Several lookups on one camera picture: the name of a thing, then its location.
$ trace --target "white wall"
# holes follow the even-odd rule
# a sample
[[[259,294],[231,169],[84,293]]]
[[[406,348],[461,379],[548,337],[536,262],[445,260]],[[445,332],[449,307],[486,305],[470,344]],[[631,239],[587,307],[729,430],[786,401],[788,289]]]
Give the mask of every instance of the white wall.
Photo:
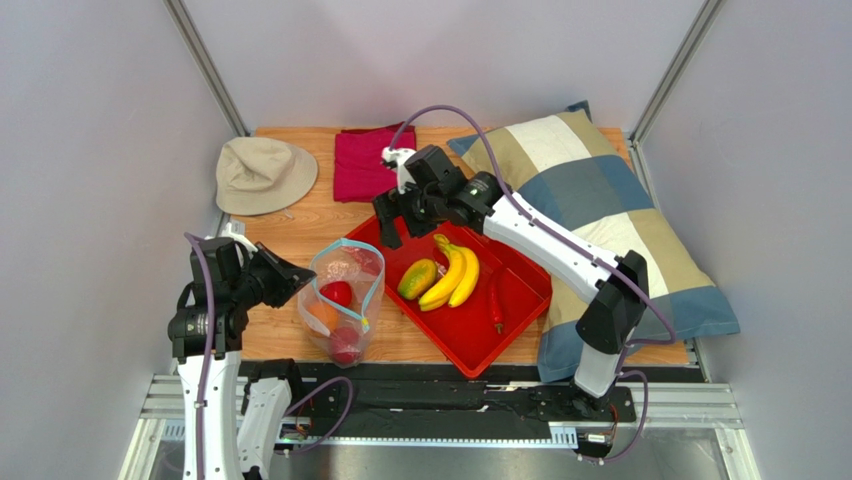
[[[701,0],[186,0],[248,127],[485,125],[587,98],[631,129]],[[450,114],[421,124],[458,125]]]
[[[852,5],[727,2],[644,144],[740,335],[704,343],[766,479],[849,478]]]
[[[115,478],[231,134],[162,2],[3,2],[0,46],[0,478]]]

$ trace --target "red chili pepper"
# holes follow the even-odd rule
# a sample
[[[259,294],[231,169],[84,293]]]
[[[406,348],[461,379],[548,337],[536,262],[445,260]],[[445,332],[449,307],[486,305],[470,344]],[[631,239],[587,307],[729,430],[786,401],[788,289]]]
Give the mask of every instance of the red chili pepper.
[[[502,272],[503,268],[495,270],[488,281],[488,312],[498,334],[503,333],[503,310],[500,308],[500,295],[497,292],[497,277]]]

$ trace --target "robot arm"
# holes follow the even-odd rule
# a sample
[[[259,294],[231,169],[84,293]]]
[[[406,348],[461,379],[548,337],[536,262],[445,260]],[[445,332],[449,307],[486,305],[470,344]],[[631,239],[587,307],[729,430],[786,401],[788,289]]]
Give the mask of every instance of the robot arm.
[[[237,436],[235,404],[242,332],[248,324],[249,309],[260,303],[283,306],[316,274],[279,258],[260,243],[250,249],[242,241],[220,237],[200,241],[199,248],[203,258],[195,252],[190,256],[193,282],[184,288],[177,313],[169,322],[172,354],[178,360],[184,392],[186,436],[182,478],[269,478],[269,463],[280,425],[277,420],[290,405],[294,387],[301,386],[301,378],[292,360],[264,362],[260,371],[250,378],[246,392],[249,400],[243,406],[245,419]],[[206,372],[208,279],[202,274],[201,262],[206,262],[210,272],[209,287],[216,312],[213,352]],[[190,293],[194,298],[191,306],[187,305]],[[196,398],[202,378],[207,378],[207,382],[201,397],[204,402],[199,405]],[[202,438],[196,437],[199,411]],[[203,452],[201,469],[197,466],[198,452]]]
[[[629,252],[623,258],[591,245],[545,217],[517,192],[505,196],[496,177],[478,172],[470,180],[438,147],[419,151],[383,152],[386,167],[396,170],[397,187],[373,199],[381,227],[381,242],[402,245],[394,219],[402,217],[412,237],[422,237],[445,221],[513,247],[564,281],[589,307],[577,322],[583,339],[580,365],[573,383],[582,392],[580,409],[600,410],[615,383],[619,358],[645,310],[645,305],[618,278],[527,220],[515,204],[533,218],[582,246],[597,262],[608,262],[648,292],[645,259]]]

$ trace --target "red apple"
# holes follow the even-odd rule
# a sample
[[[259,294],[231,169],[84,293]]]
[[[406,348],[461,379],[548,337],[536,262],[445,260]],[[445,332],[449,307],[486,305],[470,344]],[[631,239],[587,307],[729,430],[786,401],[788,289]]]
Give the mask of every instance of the red apple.
[[[346,282],[331,282],[320,288],[320,294],[340,305],[349,308],[352,304],[352,287]]]
[[[361,356],[358,340],[361,336],[352,327],[338,327],[331,333],[331,359],[346,367]]]

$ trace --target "red tray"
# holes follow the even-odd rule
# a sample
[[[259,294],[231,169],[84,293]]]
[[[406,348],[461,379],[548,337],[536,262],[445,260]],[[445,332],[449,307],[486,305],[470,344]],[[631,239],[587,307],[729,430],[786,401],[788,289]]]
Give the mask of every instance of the red tray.
[[[350,232],[347,238],[379,249],[385,257],[387,296],[465,377],[478,377],[550,305],[550,276],[511,247],[449,222],[423,238],[411,238],[401,218],[397,219],[396,225],[403,244],[396,250],[380,244],[379,222],[375,216]],[[408,267],[421,258],[432,258],[447,266],[447,259],[432,239],[432,235],[437,233],[446,235],[451,243],[476,252],[480,263],[479,282],[464,304],[421,312],[417,300],[403,299],[396,292],[396,287]],[[505,270],[499,273],[497,285],[503,312],[503,333],[498,334],[488,312],[487,289],[493,272],[503,267]]]

